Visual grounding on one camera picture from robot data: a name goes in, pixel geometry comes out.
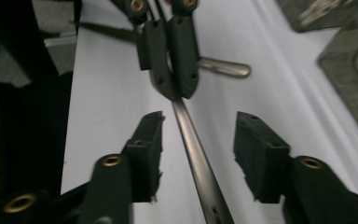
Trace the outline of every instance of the white table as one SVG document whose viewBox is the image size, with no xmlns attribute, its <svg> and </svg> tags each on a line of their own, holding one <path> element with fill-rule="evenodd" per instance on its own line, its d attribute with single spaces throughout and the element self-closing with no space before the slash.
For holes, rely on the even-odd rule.
<svg viewBox="0 0 358 224">
<path fill-rule="evenodd" d="M 109 1 L 83 2 L 81 20 L 131 27 Z M 236 223 L 284 223 L 280 205 L 254 202 L 234 161 L 237 111 L 263 119 L 291 145 L 292 156 L 327 162 L 358 193 L 358 126 L 316 64 L 337 29 L 297 34 L 272 0 L 201 1 L 195 21 L 201 55 L 253 67 L 243 80 L 200 70 L 197 92 L 186 101 Z M 62 192 L 88 181 L 94 162 L 120 152 L 141 117 L 158 110 L 166 116 L 158 202 L 137 203 L 135 223 L 205 223 L 170 102 L 139 70 L 134 46 L 84 29 Z"/>
</svg>

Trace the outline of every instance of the white surface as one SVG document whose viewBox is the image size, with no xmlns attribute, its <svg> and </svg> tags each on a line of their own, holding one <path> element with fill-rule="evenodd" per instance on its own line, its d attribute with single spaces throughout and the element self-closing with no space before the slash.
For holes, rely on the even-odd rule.
<svg viewBox="0 0 358 224">
<path fill-rule="evenodd" d="M 131 27 L 107 0 L 83 0 L 82 20 Z M 281 206 L 255 203 L 232 152 L 237 111 L 263 119 L 292 156 L 327 162 L 358 193 L 358 126 L 316 64 L 337 29 L 297 34 L 271 0 L 201 1 L 201 55 L 248 63 L 243 80 L 200 70 L 186 101 L 236 223 L 283 223 Z M 204 223 L 171 104 L 139 71 L 134 46 L 80 29 L 62 192 L 90 179 L 93 163 L 118 153 L 141 117 L 163 110 L 158 202 L 135 205 L 135 223 Z"/>
</svg>

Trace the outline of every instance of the brass screw insert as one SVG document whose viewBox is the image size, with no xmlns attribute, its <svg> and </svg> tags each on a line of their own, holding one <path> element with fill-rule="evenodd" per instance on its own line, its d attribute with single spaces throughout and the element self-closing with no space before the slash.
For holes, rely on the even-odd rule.
<svg viewBox="0 0 358 224">
<path fill-rule="evenodd" d="M 4 211 L 6 213 L 18 213 L 31 207 L 34 202 L 36 202 L 36 197 L 33 194 L 23 194 L 8 202 L 4 207 Z"/>
<path fill-rule="evenodd" d="M 121 163 L 121 158 L 116 156 L 108 157 L 103 161 L 104 166 L 116 166 L 120 163 Z"/>
<path fill-rule="evenodd" d="M 131 9 L 132 11 L 139 12 L 145 6 L 144 0 L 132 0 L 131 2 Z"/>
<path fill-rule="evenodd" d="M 301 160 L 301 163 L 303 163 L 303 165 L 307 166 L 310 169 L 322 169 L 322 164 L 319 161 L 316 161 L 311 158 L 303 159 Z"/>
</svg>

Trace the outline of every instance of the black mechanical part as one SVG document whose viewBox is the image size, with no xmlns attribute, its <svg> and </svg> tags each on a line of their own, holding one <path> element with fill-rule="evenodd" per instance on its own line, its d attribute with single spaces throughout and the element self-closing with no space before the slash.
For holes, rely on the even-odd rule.
<svg viewBox="0 0 358 224">
<path fill-rule="evenodd" d="M 172 13 L 175 16 L 191 15 L 198 4 L 198 0 L 172 0 Z"/>
<path fill-rule="evenodd" d="M 279 195 L 285 196 L 286 223 L 358 224 L 358 195 L 348 191 L 326 163 L 306 156 L 289 157 L 289 146 L 260 118 L 238 113 L 234 152 L 256 199 L 260 189 L 275 190 L 261 203 L 277 203 Z M 277 161 L 284 165 L 277 166 Z"/>
<path fill-rule="evenodd" d="M 292 161 L 289 179 L 305 216 L 285 217 L 287 220 L 302 219 L 309 224 L 358 224 L 358 201 L 326 163 L 312 157 L 297 157 Z M 293 194 L 285 196 L 290 203 Z M 290 215 L 298 207 L 285 209 L 292 210 L 286 213 Z"/>
<path fill-rule="evenodd" d="M 235 161 L 255 199 L 278 203 L 284 174 L 290 164 L 290 147 L 260 118 L 238 112 L 234 140 Z"/>
<path fill-rule="evenodd" d="M 110 0 L 113 4 L 115 4 L 118 9 L 125 15 L 127 15 L 126 8 L 124 8 L 124 0 Z"/>
<path fill-rule="evenodd" d="M 79 224 L 125 224 L 131 221 L 131 170 L 125 155 L 100 158 L 94 167 Z"/>
<path fill-rule="evenodd" d="M 356 13 L 358 0 L 275 0 L 296 32 L 307 32 L 345 25 Z"/>
<path fill-rule="evenodd" d="M 161 111 L 144 116 L 121 152 L 130 160 L 133 203 L 151 202 L 158 190 L 163 120 Z"/>
<path fill-rule="evenodd" d="M 150 69 L 150 79 L 153 86 L 164 97 L 173 101 L 180 96 L 167 64 L 168 49 L 164 26 L 165 22 L 162 20 L 147 21 L 145 23 L 144 33 L 141 37 L 141 43 L 143 44 L 141 44 L 141 47 L 138 47 L 138 50 L 143 51 L 138 52 L 138 54 L 141 54 L 141 67 Z"/>
<path fill-rule="evenodd" d="M 167 23 L 167 35 L 176 84 L 181 96 L 189 99 L 199 83 L 200 60 L 192 16 L 173 16 Z"/>
<path fill-rule="evenodd" d="M 77 222 L 77 218 L 80 215 L 80 206 L 86 195 L 88 184 L 89 182 L 80 185 L 51 201 L 54 223 L 75 224 Z"/>
</svg>

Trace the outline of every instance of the metal tool handle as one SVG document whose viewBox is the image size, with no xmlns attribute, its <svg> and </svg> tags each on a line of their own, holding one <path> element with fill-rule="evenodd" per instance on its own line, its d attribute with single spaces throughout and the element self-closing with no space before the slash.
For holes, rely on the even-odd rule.
<svg viewBox="0 0 358 224">
<path fill-rule="evenodd" d="M 246 78 L 251 74 L 251 67 L 248 64 L 230 63 L 212 58 L 202 57 L 199 67 L 236 78 Z"/>
<path fill-rule="evenodd" d="M 233 224 L 225 198 L 182 99 L 172 102 L 207 224 Z"/>
</svg>

